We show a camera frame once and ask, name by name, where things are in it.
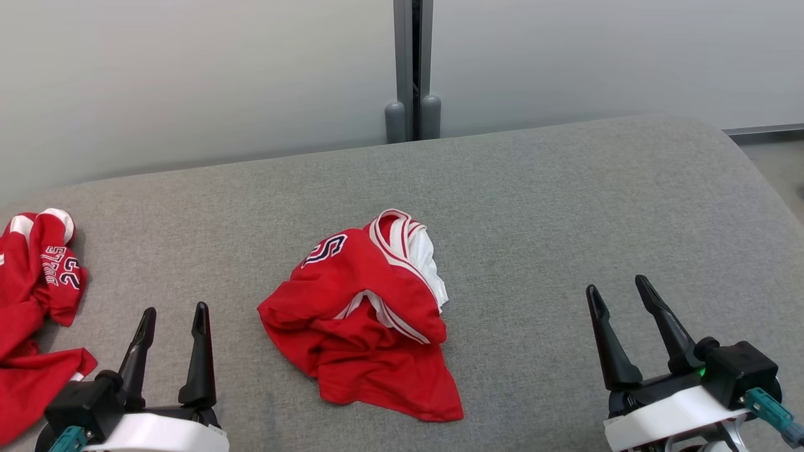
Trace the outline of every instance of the red jersey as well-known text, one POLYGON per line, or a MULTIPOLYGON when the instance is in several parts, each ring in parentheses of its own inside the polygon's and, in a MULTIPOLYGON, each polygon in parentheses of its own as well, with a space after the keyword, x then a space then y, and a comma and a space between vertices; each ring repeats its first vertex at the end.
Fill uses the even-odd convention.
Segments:
POLYGON ((322 399, 462 419, 432 255, 425 226, 388 210, 319 243, 257 310, 282 354, 318 378, 322 399))
POLYGON ((70 379, 97 362, 83 348, 39 354, 31 336, 49 315, 72 325, 86 269, 68 245, 76 226, 65 211, 21 213, 0 237, 0 446, 36 423, 70 379))

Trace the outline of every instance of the white stripe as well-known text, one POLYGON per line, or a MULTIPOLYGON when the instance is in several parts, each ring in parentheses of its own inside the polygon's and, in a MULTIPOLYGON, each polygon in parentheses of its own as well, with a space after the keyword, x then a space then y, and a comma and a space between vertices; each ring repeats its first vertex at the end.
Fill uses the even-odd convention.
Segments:
POLYGON ((412 229, 411 229, 411 230, 408 232, 408 253, 410 253, 410 240, 413 238, 413 234, 416 234, 416 233, 417 233, 417 232, 419 232, 421 229, 424 229, 424 230, 426 231, 426 230, 427 230, 427 226, 424 226, 423 224, 417 224, 415 227, 413 227, 413 228, 412 228, 412 229))
POLYGON ((31 239, 31 229, 34 227, 34 222, 27 216, 17 215, 11 219, 9 225, 9 232, 17 232, 25 237, 25 243, 31 239))
POLYGON ((433 292, 433 288, 430 287, 427 280, 425 279, 424 275, 421 274, 418 268, 413 265, 410 261, 405 259, 404 257, 395 255, 390 249, 388 249, 388 245, 385 243, 385 239, 382 235, 382 232, 379 230, 379 221, 375 220, 373 224, 374 228, 369 228, 369 238, 374 244, 379 248, 383 255, 385 256, 386 261, 388 261, 391 265, 396 265, 397 267, 402 267, 407 271, 413 273, 414 275, 418 276, 419 279, 427 286, 430 290, 430 293, 433 294, 433 298, 436 297, 435 292, 433 292))
POLYGON ((401 210, 396 209, 388 209, 387 211, 379 214, 380 218, 385 216, 396 217, 396 220, 394 220, 394 222, 391 224, 391 232, 388 234, 388 239, 391 241, 391 249, 394 250, 395 254, 407 258, 409 256, 408 230, 410 229, 410 222, 413 221, 413 217, 405 212, 402 212, 401 210))
POLYGON ((410 243, 409 243, 410 238, 413 236, 413 234, 416 233, 416 231, 418 231, 421 228, 426 228, 426 227, 422 223, 419 223, 418 221, 411 221, 410 226, 408 226, 408 246, 410 246, 410 243))
POLYGON ((70 243, 72 240, 72 234, 76 231, 76 224, 72 221, 72 217, 70 214, 66 213, 61 209, 54 209, 49 208, 45 209, 44 212, 40 213, 40 215, 53 215, 54 217, 58 218, 61 221, 61 224, 64 225, 64 243, 70 243))
POLYGON ((417 228, 416 232, 410 236, 408 246, 410 247, 410 263, 413 264, 419 271, 430 287, 435 291, 436 303, 438 311, 441 312, 441 306, 449 300, 444 281, 438 277, 438 268, 436 262, 433 260, 433 242, 427 235, 426 228, 417 228))
POLYGON ((393 325, 393 328, 395 330, 399 331, 402 335, 407 336, 408 338, 410 338, 412 340, 415 340, 418 343, 423 343, 419 339, 416 339, 416 337, 411 335, 411 333, 407 332, 401 325, 399 325, 397 323, 394 323, 394 321, 393 321, 393 319, 392 319, 392 317, 390 315, 391 310, 388 309, 387 304, 385 304, 384 302, 381 302, 381 305, 382 305, 381 307, 382 307, 383 313, 385 314, 385 316, 388 319, 388 321, 393 325))
POLYGON ((377 320, 379 320, 379 322, 382 323, 386 328, 394 328, 394 322, 391 321, 383 310, 383 299, 370 290, 366 290, 365 292, 366 296, 368 297, 368 302, 371 303, 372 307, 374 307, 374 312, 377 314, 377 320))
POLYGON ((359 294, 356 294, 351 299, 349 304, 347 304, 347 307, 343 308, 343 310, 341 312, 339 312, 338 315, 334 316, 332 319, 334 319, 334 320, 342 320, 342 319, 344 319, 346 317, 349 317, 349 314, 354 312, 355 309, 357 309, 357 307, 360 306, 360 302, 363 300, 363 296, 365 294, 366 294, 365 291, 360 292, 359 294))
POLYGON ((394 323, 396 323, 400 328, 402 328, 402 330, 405 330, 411 335, 415 336, 415 339, 418 340, 419 342, 430 343, 430 341, 428 341, 427 338, 425 338, 419 331, 413 329, 413 327, 411 327, 404 320, 402 320, 400 316, 394 314, 394 311, 392 311, 391 308, 388 307, 388 305, 386 305, 385 303, 383 303, 383 305, 385 306, 385 310, 388 312, 388 315, 391 316, 391 320, 393 320, 394 323))

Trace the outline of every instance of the floor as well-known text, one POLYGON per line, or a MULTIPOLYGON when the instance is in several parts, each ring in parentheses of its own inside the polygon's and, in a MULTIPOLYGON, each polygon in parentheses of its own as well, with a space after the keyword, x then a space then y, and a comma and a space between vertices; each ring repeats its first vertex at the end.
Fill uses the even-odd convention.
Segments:
POLYGON ((804 140, 740 147, 804 224, 804 140))

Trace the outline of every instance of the gray table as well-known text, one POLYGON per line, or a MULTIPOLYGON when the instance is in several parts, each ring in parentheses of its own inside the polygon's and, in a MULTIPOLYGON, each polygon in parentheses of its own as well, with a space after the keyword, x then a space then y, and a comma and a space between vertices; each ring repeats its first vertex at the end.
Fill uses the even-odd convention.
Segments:
MULTIPOLYGON (((632 117, 141 175, 0 209, 70 211, 91 279, 69 329, 117 368, 143 309, 158 326, 151 404, 175 401, 197 301, 211 307, 217 411, 232 450, 606 450, 584 288, 594 283, 645 376, 667 371, 633 278, 644 273, 695 339, 746 339, 781 365, 804 415, 804 228, 719 130, 632 117), (466 412, 427 424, 329 405, 255 311, 324 236, 385 208, 427 224, 451 297, 444 355, 466 412)), ((767 425, 754 450, 787 450, 767 425)), ((32 450, 35 434, 12 450, 32 450)))

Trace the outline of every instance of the white wall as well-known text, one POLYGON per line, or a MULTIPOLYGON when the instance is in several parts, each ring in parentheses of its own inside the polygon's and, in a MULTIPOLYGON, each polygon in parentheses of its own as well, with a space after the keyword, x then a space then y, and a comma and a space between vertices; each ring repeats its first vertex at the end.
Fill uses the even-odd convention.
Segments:
POLYGON ((385 142, 392 2, 0 2, 0 204, 62 183, 385 142))
POLYGON ((442 136, 643 112, 804 122, 801 0, 433 0, 442 136))

